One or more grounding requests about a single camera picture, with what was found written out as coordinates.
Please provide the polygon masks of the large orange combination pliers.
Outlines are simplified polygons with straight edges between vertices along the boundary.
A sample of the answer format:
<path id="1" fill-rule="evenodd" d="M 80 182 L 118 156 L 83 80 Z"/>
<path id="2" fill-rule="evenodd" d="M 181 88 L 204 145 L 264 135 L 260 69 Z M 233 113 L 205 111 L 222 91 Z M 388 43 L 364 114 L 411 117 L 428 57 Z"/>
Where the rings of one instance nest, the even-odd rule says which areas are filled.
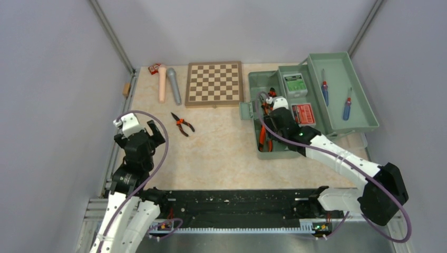
<path id="1" fill-rule="evenodd" d="M 271 87 L 267 95 L 261 95 L 261 108 L 264 112 L 264 115 L 268 115 L 274 106 L 274 98 L 277 96 L 276 90 Z"/>

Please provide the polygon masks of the red label screw box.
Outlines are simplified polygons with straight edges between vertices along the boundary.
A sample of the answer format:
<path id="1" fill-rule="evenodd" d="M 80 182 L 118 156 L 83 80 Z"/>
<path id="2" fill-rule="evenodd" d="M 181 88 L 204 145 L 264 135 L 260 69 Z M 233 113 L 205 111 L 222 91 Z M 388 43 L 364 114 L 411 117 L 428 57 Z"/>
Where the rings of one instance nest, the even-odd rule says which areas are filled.
<path id="1" fill-rule="evenodd" d="M 316 126 L 316 119 L 314 116 L 312 105 L 310 103 L 291 104 L 290 110 L 292 112 L 294 120 L 299 126 Z"/>

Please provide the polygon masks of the green label screw box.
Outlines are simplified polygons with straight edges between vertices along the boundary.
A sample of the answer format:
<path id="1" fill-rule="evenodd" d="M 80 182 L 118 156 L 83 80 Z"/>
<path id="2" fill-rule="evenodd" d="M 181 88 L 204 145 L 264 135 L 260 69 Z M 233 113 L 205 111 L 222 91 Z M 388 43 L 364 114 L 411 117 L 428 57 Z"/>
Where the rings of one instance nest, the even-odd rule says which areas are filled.
<path id="1" fill-rule="evenodd" d="M 288 99 L 304 98 L 308 89 L 302 73 L 286 73 L 282 77 Z"/>

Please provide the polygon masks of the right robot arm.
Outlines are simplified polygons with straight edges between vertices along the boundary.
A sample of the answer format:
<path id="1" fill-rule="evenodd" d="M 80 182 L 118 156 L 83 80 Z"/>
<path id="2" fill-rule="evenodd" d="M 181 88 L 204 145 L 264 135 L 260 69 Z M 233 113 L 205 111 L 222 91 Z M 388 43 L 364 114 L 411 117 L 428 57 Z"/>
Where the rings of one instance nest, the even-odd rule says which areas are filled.
<path id="1" fill-rule="evenodd" d="M 332 210 L 352 211 L 384 226 L 408 201 L 408 192 L 396 165 L 367 161 L 336 145 L 314 127 L 300 127 L 287 108 L 275 109 L 261 118 L 274 140 L 331 167 L 355 185 L 349 189 L 324 187 L 309 203 L 313 216 L 323 217 Z"/>

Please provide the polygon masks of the blue handle screwdriver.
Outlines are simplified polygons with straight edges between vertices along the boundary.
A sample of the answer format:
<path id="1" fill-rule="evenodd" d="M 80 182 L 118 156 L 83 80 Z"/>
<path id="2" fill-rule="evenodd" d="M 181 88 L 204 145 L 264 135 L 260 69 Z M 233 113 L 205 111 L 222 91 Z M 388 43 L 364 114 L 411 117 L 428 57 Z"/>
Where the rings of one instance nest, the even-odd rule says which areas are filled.
<path id="1" fill-rule="evenodd" d="M 347 99 L 344 106 L 343 111 L 343 120 L 347 121 L 350 117 L 350 111 L 351 111 L 351 104 L 352 104 L 352 88 L 348 89 Z"/>

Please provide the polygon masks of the green plastic toolbox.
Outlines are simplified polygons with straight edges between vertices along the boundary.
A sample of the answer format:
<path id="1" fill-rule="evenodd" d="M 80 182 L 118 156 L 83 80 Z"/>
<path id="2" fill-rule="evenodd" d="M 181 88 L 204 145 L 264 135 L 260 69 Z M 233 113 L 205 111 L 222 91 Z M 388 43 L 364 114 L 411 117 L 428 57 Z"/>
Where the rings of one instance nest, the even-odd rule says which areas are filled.
<path id="1" fill-rule="evenodd" d="M 336 134 L 325 126 L 326 121 L 323 119 L 323 113 L 318 104 L 318 98 L 316 96 L 316 92 L 314 91 L 312 77 L 307 65 L 279 66 L 273 71 L 250 72 L 248 74 L 248 87 L 251 99 L 250 102 L 240 103 L 239 111 L 242 120 L 250 120 L 252 128 L 255 132 L 253 140 L 255 152 L 257 157 L 261 160 L 291 159 L 300 157 L 298 152 L 288 150 L 286 145 L 277 141 L 273 141 L 272 152 L 268 152 L 266 148 L 260 152 L 258 150 L 258 141 L 261 132 L 261 123 L 258 119 L 258 114 L 255 112 L 255 102 L 259 100 L 259 97 L 257 96 L 258 92 L 269 92 L 271 88 L 274 88 L 277 95 L 285 96 L 285 91 L 283 88 L 283 75 L 296 73 L 301 73 L 303 75 L 308 93 L 305 97 L 290 99 L 288 100 L 288 103 L 310 103 L 316 120 L 315 128 L 322 134 L 328 136 L 329 139 L 335 138 Z"/>

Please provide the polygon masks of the orange cutting pliers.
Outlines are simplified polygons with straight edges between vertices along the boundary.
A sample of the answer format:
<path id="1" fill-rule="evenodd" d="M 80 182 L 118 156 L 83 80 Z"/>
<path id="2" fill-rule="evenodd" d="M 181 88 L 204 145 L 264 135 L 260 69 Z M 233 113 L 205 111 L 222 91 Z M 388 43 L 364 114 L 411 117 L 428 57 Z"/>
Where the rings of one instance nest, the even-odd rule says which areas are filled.
<path id="1" fill-rule="evenodd" d="M 262 125 L 259 140 L 258 140 L 258 151 L 259 152 L 272 152 L 273 151 L 273 141 L 269 137 L 265 127 Z"/>

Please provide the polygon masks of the red blue screwdriver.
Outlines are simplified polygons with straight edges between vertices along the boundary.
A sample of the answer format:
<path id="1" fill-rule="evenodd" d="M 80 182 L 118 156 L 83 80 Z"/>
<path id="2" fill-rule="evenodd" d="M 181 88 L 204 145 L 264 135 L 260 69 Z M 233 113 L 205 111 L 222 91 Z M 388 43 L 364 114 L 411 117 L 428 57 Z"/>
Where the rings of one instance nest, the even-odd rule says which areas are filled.
<path id="1" fill-rule="evenodd" d="M 328 98 L 328 85 L 327 85 L 327 81 L 326 81 L 326 74 L 325 74 L 325 69 L 322 69 L 322 94 L 325 100 L 325 104 L 326 106 L 329 106 L 329 98 Z"/>

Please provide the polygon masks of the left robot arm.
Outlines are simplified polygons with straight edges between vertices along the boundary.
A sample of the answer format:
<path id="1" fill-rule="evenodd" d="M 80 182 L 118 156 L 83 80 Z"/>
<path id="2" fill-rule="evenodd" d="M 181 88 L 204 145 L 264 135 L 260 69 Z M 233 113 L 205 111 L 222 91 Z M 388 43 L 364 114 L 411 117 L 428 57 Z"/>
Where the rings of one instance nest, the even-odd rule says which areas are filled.
<path id="1" fill-rule="evenodd" d="M 133 113 L 114 124 L 121 130 L 114 140 L 125 156 L 112 176 L 105 215 L 91 252 L 136 252 L 150 225 L 169 211 L 165 192 L 143 189 L 154 168 L 156 148 L 165 142 L 154 121 L 147 122 L 151 133 Z"/>

